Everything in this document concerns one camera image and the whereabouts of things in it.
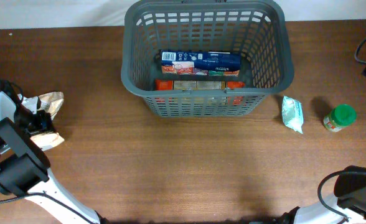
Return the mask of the beige paper pouch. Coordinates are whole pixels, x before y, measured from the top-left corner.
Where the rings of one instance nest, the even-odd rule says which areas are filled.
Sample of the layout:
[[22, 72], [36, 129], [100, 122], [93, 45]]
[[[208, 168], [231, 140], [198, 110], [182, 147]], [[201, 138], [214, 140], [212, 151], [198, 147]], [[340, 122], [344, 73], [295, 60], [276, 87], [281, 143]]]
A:
[[[63, 105], [63, 93], [61, 91], [54, 91], [39, 95], [38, 97], [41, 102], [40, 109], [50, 113], [51, 119], [53, 120]], [[55, 148], [64, 142], [64, 138], [57, 131], [31, 136], [30, 139], [43, 151]]]

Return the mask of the green lid jar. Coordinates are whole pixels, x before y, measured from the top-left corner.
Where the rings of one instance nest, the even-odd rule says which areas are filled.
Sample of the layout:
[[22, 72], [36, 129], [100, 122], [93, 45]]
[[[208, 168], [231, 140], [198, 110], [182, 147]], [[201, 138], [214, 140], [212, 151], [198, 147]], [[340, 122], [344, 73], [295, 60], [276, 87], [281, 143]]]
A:
[[357, 113], [350, 105], [342, 104], [335, 107], [323, 119], [324, 127], [331, 132], [339, 132], [352, 125], [357, 119]]

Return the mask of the pale green wipes packet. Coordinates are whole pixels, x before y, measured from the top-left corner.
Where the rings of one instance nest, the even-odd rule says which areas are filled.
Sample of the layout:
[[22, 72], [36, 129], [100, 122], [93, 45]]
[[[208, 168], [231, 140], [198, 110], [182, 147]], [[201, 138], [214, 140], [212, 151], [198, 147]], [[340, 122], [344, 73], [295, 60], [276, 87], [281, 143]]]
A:
[[282, 101], [282, 119], [286, 127], [292, 130], [303, 133], [302, 125], [304, 124], [304, 116], [302, 104], [288, 96], [283, 97]]

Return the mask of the orange spaghetti packet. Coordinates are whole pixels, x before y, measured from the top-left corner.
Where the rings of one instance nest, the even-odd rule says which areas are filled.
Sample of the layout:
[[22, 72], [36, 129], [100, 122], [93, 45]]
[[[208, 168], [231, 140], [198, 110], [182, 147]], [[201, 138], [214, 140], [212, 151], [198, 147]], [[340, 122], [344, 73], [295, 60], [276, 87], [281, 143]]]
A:
[[[174, 80], [155, 80], [156, 90], [225, 90], [243, 88], [243, 82], [224, 82], [224, 81], [174, 81]], [[244, 96], [234, 96], [223, 98], [222, 104], [241, 105]], [[169, 98], [170, 103], [177, 103], [176, 98]], [[165, 103], [165, 98], [156, 98], [157, 103]], [[194, 99], [195, 104], [201, 104], [201, 98]]]

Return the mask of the blue tissue box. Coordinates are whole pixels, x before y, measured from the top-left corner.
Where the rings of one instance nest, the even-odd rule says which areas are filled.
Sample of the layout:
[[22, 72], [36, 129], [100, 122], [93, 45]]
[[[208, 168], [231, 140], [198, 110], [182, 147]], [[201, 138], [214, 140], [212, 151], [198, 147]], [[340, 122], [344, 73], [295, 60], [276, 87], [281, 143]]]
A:
[[213, 77], [237, 77], [242, 59], [230, 52], [161, 51], [162, 73]]

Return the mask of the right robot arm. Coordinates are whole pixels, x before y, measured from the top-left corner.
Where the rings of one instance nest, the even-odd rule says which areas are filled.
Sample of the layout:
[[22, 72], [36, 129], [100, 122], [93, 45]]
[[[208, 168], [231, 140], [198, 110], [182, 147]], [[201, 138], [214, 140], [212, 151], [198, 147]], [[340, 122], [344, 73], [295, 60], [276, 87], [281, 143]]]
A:
[[366, 168], [348, 166], [323, 178], [318, 203], [296, 207], [275, 223], [366, 223]]

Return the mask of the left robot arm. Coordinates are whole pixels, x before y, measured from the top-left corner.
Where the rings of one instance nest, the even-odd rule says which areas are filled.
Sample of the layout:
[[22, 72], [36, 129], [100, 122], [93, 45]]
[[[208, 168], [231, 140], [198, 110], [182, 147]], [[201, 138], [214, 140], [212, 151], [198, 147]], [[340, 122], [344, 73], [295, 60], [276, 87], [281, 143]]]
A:
[[45, 155], [64, 141], [52, 124], [63, 100], [59, 91], [26, 98], [0, 88], [0, 193], [31, 201], [60, 223], [108, 223], [59, 183]]

